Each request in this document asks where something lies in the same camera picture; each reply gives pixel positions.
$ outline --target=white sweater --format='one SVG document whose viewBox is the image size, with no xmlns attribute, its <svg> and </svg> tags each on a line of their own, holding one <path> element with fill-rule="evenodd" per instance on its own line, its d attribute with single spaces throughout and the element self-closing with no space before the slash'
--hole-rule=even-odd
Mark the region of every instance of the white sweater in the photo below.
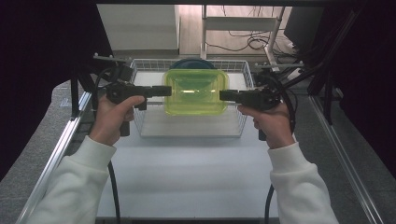
<svg viewBox="0 0 396 224">
<path fill-rule="evenodd" d="M 115 152 L 87 136 L 78 152 L 62 159 L 28 223 L 94 223 Z M 298 143 L 268 153 L 280 223 L 338 223 L 318 168 L 305 159 Z"/>
</svg>

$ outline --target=dark blue round object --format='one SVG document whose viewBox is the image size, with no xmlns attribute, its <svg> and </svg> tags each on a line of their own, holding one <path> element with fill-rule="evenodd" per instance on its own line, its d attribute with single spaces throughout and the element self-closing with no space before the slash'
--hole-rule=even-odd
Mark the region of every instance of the dark blue round object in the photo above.
<svg viewBox="0 0 396 224">
<path fill-rule="evenodd" d="M 169 69 L 216 69 L 216 67 L 202 59 L 182 59 L 172 64 Z"/>
</svg>

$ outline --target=hand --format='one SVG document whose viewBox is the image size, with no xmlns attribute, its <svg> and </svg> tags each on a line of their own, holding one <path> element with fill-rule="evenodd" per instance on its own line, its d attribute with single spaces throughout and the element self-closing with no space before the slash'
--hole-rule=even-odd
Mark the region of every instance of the hand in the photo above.
<svg viewBox="0 0 396 224">
<path fill-rule="evenodd" d="M 290 130 L 289 111 L 285 104 L 281 103 L 266 111 L 239 105 L 238 110 L 253 117 L 254 127 L 267 135 L 267 144 L 271 149 L 295 143 Z"/>
<path fill-rule="evenodd" d="M 121 124 L 134 119 L 134 105 L 140 105 L 144 101 L 143 96 L 132 96 L 115 105 L 103 96 L 99 100 L 96 122 L 90 138 L 98 143 L 113 146 L 120 139 Z"/>
</svg>

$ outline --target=black fabric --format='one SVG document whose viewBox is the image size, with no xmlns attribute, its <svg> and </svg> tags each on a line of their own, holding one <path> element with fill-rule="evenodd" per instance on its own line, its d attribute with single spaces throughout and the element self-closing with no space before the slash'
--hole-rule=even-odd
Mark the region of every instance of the black fabric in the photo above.
<svg viewBox="0 0 396 224">
<path fill-rule="evenodd" d="M 394 1 L 369 1 L 332 66 L 335 84 L 345 95 L 341 107 L 394 176 L 395 11 Z"/>
<path fill-rule="evenodd" d="M 45 116 L 54 87 L 106 64 L 112 54 L 91 1 L 0 1 L 2 95 L 0 177 L 19 157 Z"/>
</svg>

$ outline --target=sleeve cuff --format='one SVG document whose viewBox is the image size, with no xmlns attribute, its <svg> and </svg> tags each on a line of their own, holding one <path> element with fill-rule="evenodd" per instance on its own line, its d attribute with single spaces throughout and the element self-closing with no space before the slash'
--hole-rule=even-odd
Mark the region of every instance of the sleeve cuff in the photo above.
<svg viewBox="0 0 396 224">
<path fill-rule="evenodd" d="M 303 170 L 311 164 L 306 160 L 297 142 L 287 147 L 269 149 L 268 154 L 274 167 L 272 172 L 276 174 Z"/>
<path fill-rule="evenodd" d="M 95 142 L 87 135 L 70 159 L 93 169 L 106 170 L 114 153 L 116 153 L 115 147 Z"/>
</svg>

